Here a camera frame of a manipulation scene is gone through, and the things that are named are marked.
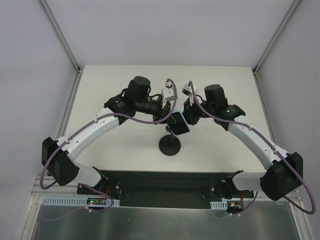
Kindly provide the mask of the blue case black phone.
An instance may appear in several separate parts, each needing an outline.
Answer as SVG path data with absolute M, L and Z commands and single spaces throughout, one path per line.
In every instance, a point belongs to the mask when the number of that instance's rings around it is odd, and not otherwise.
M 190 127 L 181 111 L 175 110 L 171 116 L 173 116 L 176 120 L 176 124 L 167 124 L 171 133 L 173 133 L 175 136 L 179 136 L 190 132 Z

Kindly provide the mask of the black phone stand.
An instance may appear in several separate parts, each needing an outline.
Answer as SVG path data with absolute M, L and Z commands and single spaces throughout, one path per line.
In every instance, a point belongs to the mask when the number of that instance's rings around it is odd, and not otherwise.
M 159 140 L 158 147 L 164 155 L 174 156 L 181 150 L 181 142 L 173 133 L 170 133 Z

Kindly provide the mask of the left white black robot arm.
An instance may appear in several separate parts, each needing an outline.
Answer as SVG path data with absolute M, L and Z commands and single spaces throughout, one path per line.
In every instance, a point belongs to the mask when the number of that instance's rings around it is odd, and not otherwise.
M 164 124 L 171 117 L 177 104 L 177 87 L 167 79 L 157 99 L 150 95 L 151 82 L 143 76 L 134 77 L 119 94 L 111 97 L 89 120 L 69 134 L 54 140 L 51 137 L 42 142 L 40 187 L 44 176 L 49 173 L 54 183 L 65 186 L 71 182 L 88 186 L 99 195 L 105 191 L 107 178 L 97 167 L 78 163 L 77 158 L 87 147 L 105 133 L 119 127 L 126 120 L 147 125 Z

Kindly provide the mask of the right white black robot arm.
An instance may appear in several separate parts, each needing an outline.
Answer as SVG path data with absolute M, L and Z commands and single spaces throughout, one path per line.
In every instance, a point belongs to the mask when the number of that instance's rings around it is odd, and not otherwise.
M 225 179 L 223 185 L 230 197 L 237 197 L 242 191 L 262 191 L 277 201 L 299 186 L 303 178 L 303 158 L 289 153 L 269 141 L 253 125 L 245 112 L 237 105 L 229 105 L 224 89 L 212 84 L 204 89 L 206 99 L 199 103 L 196 88 L 186 84 L 182 93 L 188 99 L 183 104 L 183 116 L 194 126 L 201 118 L 213 118 L 227 132 L 237 137 L 260 161 L 264 172 L 238 170 Z

